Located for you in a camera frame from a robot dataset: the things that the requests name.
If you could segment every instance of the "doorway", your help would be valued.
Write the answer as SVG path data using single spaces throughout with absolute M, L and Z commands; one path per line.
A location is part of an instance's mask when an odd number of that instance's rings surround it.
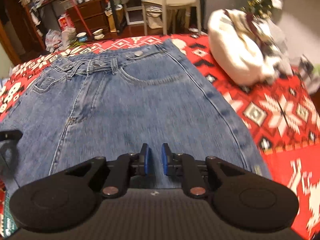
M 3 44 L 3 38 L 1 43 L 3 47 L 11 45 L 20 62 L 26 62 L 41 55 L 42 46 L 20 0 L 0 0 L 0 20 L 10 44 Z

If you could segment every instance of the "wooden dresser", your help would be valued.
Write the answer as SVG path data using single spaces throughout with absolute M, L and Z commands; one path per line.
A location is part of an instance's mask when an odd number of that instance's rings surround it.
M 78 4 L 79 11 L 91 32 L 103 29 L 104 33 L 109 32 L 109 24 L 106 14 L 104 13 L 104 3 L 102 0 L 92 0 Z M 77 33 L 86 32 L 86 29 L 80 20 L 76 10 L 71 7 L 67 12 L 75 24 Z

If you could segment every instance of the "red pole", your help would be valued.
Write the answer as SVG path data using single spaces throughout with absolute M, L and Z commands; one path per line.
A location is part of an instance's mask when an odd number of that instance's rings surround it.
M 77 12 L 77 14 L 78 14 L 78 16 L 79 16 L 80 20 L 82 21 L 82 23 L 83 23 L 84 27 L 86 28 L 86 30 L 87 30 L 87 32 L 88 32 L 88 34 L 89 34 L 89 36 L 91 37 L 91 36 L 92 36 L 92 33 L 90 32 L 90 30 L 89 30 L 88 26 L 86 25 L 86 23 L 85 23 L 84 19 L 82 18 L 81 12 L 79 11 L 79 8 L 78 8 L 78 6 L 77 6 L 77 4 L 76 4 L 75 0 L 72 0 L 72 4 L 73 4 L 73 8 L 76 10 L 76 12 Z

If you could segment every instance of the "door frame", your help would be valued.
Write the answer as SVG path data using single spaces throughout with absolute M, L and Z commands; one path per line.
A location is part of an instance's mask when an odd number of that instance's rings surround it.
M 7 36 L 7 33 L 5 32 L 5 30 L 3 28 L 1 21 L 0 21 L 0 43 L 14 66 L 22 63 L 19 55 L 14 50 L 14 48 L 13 48 L 13 46 Z

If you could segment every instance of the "red blanket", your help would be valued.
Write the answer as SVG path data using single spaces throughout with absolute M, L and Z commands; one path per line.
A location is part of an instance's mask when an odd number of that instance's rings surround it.
M 126 38 L 67 49 L 60 54 L 66 57 L 91 51 L 100 53 L 106 49 L 161 43 L 167 38 L 169 36 Z M 206 36 L 172 35 L 171 38 L 243 119 L 274 180 L 296 193 L 300 210 L 292 227 L 305 239 L 311 239 L 320 230 L 320 117 L 299 74 L 281 75 L 272 86 L 239 87 L 213 59 Z M 55 58 L 55 54 L 50 54 L 15 68 L 0 91 L 0 120 Z

